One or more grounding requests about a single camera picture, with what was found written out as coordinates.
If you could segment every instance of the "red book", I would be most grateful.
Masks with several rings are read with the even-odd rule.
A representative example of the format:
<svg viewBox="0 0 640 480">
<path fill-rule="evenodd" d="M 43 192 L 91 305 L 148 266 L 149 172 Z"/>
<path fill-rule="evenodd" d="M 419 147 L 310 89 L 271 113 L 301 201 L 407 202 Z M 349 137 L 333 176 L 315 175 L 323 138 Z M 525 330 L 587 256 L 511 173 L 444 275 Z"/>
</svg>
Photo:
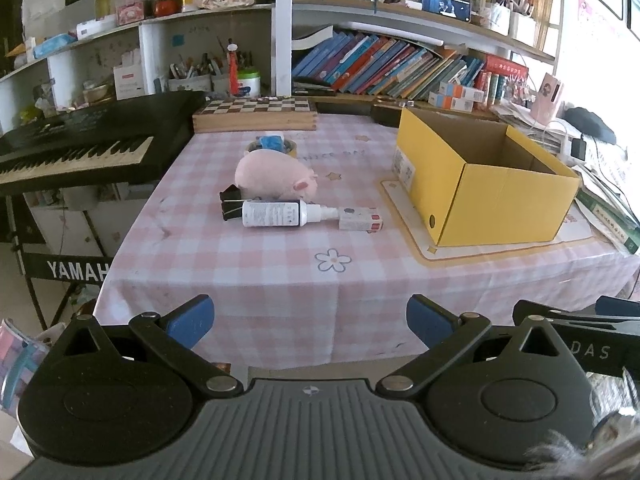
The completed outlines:
<svg viewBox="0 0 640 480">
<path fill-rule="evenodd" d="M 415 47 L 408 44 L 404 47 L 396 56 L 389 61 L 385 66 L 383 66 L 380 70 L 378 70 L 371 78 L 360 86 L 354 93 L 359 94 L 364 92 L 370 86 L 377 85 L 380 81 L 382 81 L 385 77 L 388 77 L 391 72 L 402 63 L 407 57 L 415 52 Z"/>
<path fill-rule="evenodd" d="M 505 77 L 517 76 L 519 79 L 526 80 L 529 75 L 529 69 L 518 63 L 504 59 L 503 57 L 494 56 L 493 54 L 485 55 L 486 65 L 484 70 Z"/>
<path fill-rule="evenodd" d="M 389 38 L 378 38 L 373 43 L 373 45 L 371 45 L 364 52 L 364 54 L 362 54 L 362 56 L 356 59 L 356 61 L 353 62 L 353 64 L 347 69 L 347 71 L 342 74 L 334 84 L 331 85 L 331 88 L 333 88 L 335 91 L 338 91 L 340 88 L 342 88 L 347 83 L 347 81 L 353 75 L 355 75 L 355 73 L 361 69 L 361 67 L 371 58 L 371 56 L 379 51 L 380 47 L 382 47 L 382 45 L 384 45 L 388 40 Z"/>
</svg>

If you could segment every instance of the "yellow cardboard box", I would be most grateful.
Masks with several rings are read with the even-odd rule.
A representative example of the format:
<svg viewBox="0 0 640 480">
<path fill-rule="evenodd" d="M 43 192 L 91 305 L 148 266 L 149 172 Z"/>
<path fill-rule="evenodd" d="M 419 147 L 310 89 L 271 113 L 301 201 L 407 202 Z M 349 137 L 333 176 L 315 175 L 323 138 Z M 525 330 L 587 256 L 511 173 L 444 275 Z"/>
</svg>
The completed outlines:
<svg viewBox="0 0 640 480">
<path fill-rule="evenodd" d="M 511 126 L 406 108 L 393 169 L 442 247 L 552 240 L 580 184 Z"/>
</svg>

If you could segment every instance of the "white wall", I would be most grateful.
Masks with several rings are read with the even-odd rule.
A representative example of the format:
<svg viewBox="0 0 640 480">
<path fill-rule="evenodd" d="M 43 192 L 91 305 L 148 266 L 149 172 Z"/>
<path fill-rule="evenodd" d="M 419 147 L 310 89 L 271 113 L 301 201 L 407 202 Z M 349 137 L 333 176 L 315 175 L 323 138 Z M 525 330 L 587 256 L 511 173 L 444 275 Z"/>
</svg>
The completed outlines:
<svg viewBox="0 0 640 480">
<path fill-rule="evenodd" d="M 620 145 L 634 154 L 640 150 L 638 98 L 634 88 L 640 81 L 640 41 L 599 0 L 585 0 L 605 17 L 610 33 L 585 41 L 585 28 L 578 21 L 578 1 L 564 0 L 558 78 L 565 83 L 565 101 L 598 114 L 616 133 Z"/>
</svg>

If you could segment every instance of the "cardboard mat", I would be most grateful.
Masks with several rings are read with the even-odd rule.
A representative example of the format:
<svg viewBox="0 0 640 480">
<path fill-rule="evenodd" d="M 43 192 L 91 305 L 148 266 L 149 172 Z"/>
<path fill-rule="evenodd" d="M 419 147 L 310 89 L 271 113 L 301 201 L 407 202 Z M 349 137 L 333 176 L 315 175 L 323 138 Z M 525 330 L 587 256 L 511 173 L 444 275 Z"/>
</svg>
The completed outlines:
<svg viewBox="0 0 640 480">
<path fill-rule="evenodd" d="M 454 258 L 468 258 L 470 256 L 480 256 L 482 254 L 498 254 L 511 251 L 521 251 L 533 247 L 545 247 L 562 242 L 575 242 L 585 240 L 593 236 L 591 226 L 577 206 L 572 204 L 569 213 L 564 218 L 562 227 L 558 231 L 556 238 L 550 242 L 529 243 L 529 244 L 503 244 L 469 247 L 437 247 L 429 232 L 424 227 L 420 215 L 414 208 L 402 185 L 397 180 L 383 180 L 380 183 L 395 206 L 398 215 L 402 219 L 402 227 L 413 240 L 418 253 L 426 260 L 450 260 Z"/>
</svg>

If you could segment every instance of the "table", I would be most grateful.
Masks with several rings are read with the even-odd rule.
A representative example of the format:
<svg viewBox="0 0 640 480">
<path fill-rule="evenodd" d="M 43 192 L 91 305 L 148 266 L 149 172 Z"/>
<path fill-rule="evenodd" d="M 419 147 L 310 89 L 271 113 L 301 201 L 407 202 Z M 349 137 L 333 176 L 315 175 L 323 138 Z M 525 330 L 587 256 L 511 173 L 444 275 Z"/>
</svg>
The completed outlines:
<svg viewBox="0 0 640 480">
<path fill-rule="evenodd" d="M 372 360 L 425 350 L 405 321 L 414 293 L 457 314 L 475 310 L 510 324 L 521 298 L 576 310 L 615 296 L 640 266 L 600 236 L 425 266 L 378 187 L 390 176 L 394 129 L 368 117 L 320 115 L 317 131 L 285 134 L 319 175 L 316 202 L 376 206 L 382 231 L 223 221 L 218 194 L 257 133 L 196 135 L 118 251 L 95 309 L 101 323 L 124 324 L 145 310 L 165 314 L 209 294 L 215 324 L 194 350 L 210 361 L 278 369 Z"/>
</svg>

